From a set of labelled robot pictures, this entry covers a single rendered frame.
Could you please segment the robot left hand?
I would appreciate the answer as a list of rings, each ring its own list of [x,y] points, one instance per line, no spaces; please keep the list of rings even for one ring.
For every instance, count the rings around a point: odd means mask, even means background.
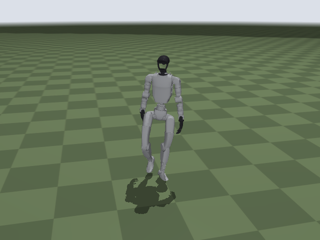
[[[178,121],[180,122],[180,124],[179,124],[179,129],[177,130],[176,134],[179,134],[181,132],[181,130],[182,130],[183,122],[184,122],[183,117],[180,116]]]

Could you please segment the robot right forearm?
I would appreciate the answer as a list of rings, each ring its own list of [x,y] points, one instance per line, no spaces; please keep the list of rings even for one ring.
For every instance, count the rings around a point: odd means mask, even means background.
[[[143,93],[142,93],[140,112],[141,112],[141,110],[144,110],[144,112],[146,111],[145,109],[147,106],[147,101],[148,101],[148,98],[143,97]]]

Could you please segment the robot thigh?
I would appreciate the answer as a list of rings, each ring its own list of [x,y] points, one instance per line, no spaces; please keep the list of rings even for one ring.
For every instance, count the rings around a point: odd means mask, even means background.
[[[174,129],[175,129],[174,117],[170,114],[166,114],[164,142],[160,144],[160,148],[162,151],[166,151],[166,148],[170,148],[173,141],[173,137],[174,137]]]
[[[151,126],[153,122],[154,111],[147,111],[143,116],[142,133],[141,133],[141,146],[143,151],[149,151],[151,143],[149,142]]]

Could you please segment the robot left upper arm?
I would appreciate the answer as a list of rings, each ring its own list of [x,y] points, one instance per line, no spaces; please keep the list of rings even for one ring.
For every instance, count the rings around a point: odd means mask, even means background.
[[[181,103],[181,93],[182,93],[182,89],[181,89],[181,79],[179,77],[175,77],[172,76],[172,83],[175,85],[174,89],[175,89],[175,94],[176,97],[174,97],[175,102],[176,103]]]

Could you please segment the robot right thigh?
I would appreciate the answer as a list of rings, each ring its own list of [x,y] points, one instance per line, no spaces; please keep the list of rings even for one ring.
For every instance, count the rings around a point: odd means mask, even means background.
[[[141,133],[141,146],[143,151],[149,151],[151,143],[149,142],[151,126],[153,122],[154,111],[147,111],[143,116],[142,133]]]

